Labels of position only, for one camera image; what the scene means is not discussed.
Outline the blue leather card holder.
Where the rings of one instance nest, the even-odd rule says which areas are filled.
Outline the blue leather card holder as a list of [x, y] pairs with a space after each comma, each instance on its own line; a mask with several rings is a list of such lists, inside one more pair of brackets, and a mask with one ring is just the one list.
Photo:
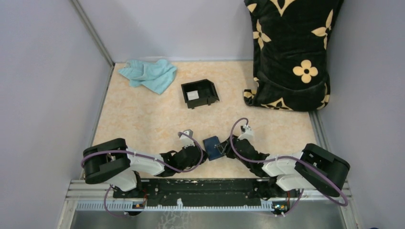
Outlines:
[[209, 161], [219, 159], [224, 156], [223, 147], [217, 136], [212, 136], [203, 140], [205, 151], [208, 154]]

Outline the grey credit card stack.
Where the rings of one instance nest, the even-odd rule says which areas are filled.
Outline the grey credit card stack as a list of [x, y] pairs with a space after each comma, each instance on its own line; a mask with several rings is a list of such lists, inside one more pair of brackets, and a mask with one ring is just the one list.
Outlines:
[[196, 100], [196, 99], [199, 99], [199, 98], [200, 98], [200, 97], [199, 97], [199, 93], [198, 93], [197, 90], [187, 92], [187, 93], [186, 93], [186, 96], [187, 96], [187, 100], [188, 100], [188, 101], [192, 101], [192, 100]]

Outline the black plastic card box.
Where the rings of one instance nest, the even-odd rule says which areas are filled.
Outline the black plastic card box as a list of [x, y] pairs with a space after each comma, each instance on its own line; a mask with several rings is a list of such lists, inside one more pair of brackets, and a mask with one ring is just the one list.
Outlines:
[[[182, 94], [185, 103], [189, 109], [194, 109], [198, 106], [211, 105], [216, 101], [220, 101], [215, 85], [208, 79], [203, 79], [195, 82], [184, 83], [181, 85]], [[186, 93], [197, 90], [199, 99], [188, 101]]]

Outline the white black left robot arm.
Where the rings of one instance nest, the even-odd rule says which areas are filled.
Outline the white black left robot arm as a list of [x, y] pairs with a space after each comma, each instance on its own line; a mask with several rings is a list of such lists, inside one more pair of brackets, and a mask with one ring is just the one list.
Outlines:
[[171, 177], [194, 170], [207, 158], [197, 143], [184, 145], [179, 152], [150, 155], [128, 147], [124, 138], [116, 138], [84, 150], [81, 166], [87, 184], [108, 183], [136, 198], [143, 191], [139, 172]]

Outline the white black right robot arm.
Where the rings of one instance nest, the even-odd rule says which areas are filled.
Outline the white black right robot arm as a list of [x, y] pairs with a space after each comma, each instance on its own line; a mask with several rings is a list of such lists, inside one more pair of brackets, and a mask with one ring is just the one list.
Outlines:
[[274, 177], [269, 191], [275, 197], [293, 189], [316, 189], [330, 197], [338, 197], [343, 188], [350, 164], [326, 149], [308, 143], [300, 152], [271, 156], [260, 153], [247, 140], [233, 136], [217, 148], [228, 158], [238, 159], [258, 177]]

